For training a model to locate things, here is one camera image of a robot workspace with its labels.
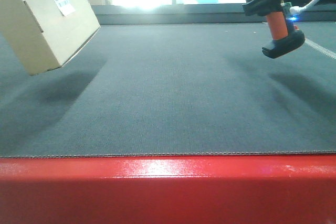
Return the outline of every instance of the floor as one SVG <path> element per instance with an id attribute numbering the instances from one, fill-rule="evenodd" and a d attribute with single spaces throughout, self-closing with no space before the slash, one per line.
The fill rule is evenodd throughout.
<path id="1" fill-rule="evenodd" d="M 335 153 L 336 24 L 298 25 L 275 60 L 262 23 L 102 26 L 33 77 L 0 37 L 0 157 Z"/>

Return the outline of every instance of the blue led light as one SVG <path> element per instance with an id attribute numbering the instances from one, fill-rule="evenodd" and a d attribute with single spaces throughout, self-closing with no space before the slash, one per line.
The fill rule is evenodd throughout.
<path id="1" fill-rule="evenodd" d="M 298 17 L 293 16 L 293 17 L 288 18 L 288 20 L 290 20 L 290 21 L 297 21 Z"/>

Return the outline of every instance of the barcode sticker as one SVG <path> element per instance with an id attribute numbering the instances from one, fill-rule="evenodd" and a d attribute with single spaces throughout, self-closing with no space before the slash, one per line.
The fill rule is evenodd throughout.
<path id="1" fill-rule="evenodd" d="M 54 0 L 58 9 L 64 16 L 69 15 L 75 11 L 74 7 L 70 4 L 69 0 Z"/>

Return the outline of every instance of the red treadmill frame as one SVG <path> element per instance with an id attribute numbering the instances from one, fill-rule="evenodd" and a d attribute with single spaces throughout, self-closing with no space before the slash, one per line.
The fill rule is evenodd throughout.
<path id="1" fill-rule="evenodd" d="M 0 223 L 335 224 L 336 155 L 0 159 Z"/>

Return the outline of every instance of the white line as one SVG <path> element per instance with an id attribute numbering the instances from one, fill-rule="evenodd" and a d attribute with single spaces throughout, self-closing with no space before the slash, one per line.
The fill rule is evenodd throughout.
<path id="1" fill-rule="evenodd" d="M 306 44 L 308 46 L 311 46 L 312 48 L 314 48 L 315 50 L 323 53 L 324 55 L 327 55 L 328 57 L 336 60 L 336 53 L 327 49 L 327 48 L 324 48 L 322 46 L 320 46 L 319 44 L 316 44 L 314 41 L 311 41 L 310 39 L 307 39 L 306 38 Z"/>

